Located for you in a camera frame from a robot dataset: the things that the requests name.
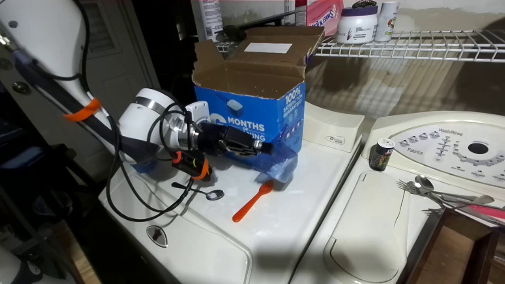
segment pink box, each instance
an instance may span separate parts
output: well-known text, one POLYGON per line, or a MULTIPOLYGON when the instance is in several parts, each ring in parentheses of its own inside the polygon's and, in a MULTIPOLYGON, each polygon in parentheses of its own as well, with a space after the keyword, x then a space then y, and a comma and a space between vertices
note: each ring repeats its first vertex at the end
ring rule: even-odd
POLYGON ((295 24, 297 26, 324 27, 324 35, 334 35, 337 31, 342 0, 295 0, 295 24))

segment cardboard box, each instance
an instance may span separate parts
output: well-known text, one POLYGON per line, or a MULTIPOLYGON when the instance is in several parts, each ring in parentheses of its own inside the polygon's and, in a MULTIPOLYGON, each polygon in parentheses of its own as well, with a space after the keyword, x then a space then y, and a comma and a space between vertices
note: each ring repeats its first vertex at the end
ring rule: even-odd
POLYGON ((209 103, 211 120, 255 139, 301 149, 305 67, 324 35, 322 27, 265 27, 227 58, 211 41, 195 45, 196 97, 209 103))
POLYGON ((294 6, 296 26, 324 27, 325 36, 337 32, 342 0, 295 0, 294 6))

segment orange plastic spoon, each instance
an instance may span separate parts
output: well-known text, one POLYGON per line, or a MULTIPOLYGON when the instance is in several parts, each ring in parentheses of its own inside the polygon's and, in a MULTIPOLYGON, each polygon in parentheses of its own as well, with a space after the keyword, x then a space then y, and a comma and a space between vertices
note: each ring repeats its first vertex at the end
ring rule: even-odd
POLYGON ((242 218, 248 213, 249 209, 260 199, 262 195, 265 195, 272 191, 274 188, 274 181, 269 179, 260 186, 258 193, 249 200, 233 217, 231 218, 233 222, 240 222, 242 218))

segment control panel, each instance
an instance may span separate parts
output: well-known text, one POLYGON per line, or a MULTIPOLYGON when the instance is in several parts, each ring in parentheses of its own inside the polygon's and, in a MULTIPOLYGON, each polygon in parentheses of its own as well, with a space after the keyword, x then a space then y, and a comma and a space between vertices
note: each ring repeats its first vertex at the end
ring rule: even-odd
POLYGON ((390 137, 395 150, 428 167, 505 188, 505 128, 476 122, 442 122, 390 137))

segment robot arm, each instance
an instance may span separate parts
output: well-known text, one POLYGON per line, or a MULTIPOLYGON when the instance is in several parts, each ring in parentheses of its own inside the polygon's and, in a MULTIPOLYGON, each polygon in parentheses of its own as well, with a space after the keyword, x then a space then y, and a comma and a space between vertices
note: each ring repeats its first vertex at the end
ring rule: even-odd
MULTIPOLYGON (((18 72, 51 103, 65 114, 78 113, 90 105, 94 97, 79 76, 87 28, 83 11, 75 2, 4 0, 0 2, 0 29, 0 43, 14 55, 18 72)), ((183 153, 192 158, 203 156, 202 152, 271 153, 272 146, 268 143, 240 130, 211 124, 206 102, 182 107, 175 101, 162 90, 144 88, 137 94, 117 125, 123 161, 145 163, 161 145, 166 145, 171 153, 200 152, 183 153), (168 112, 162 119, 165 110, 178 113, 168 112)), ((100 107, 78 123, 114 152, 114 128, 105 108, 100 107)))

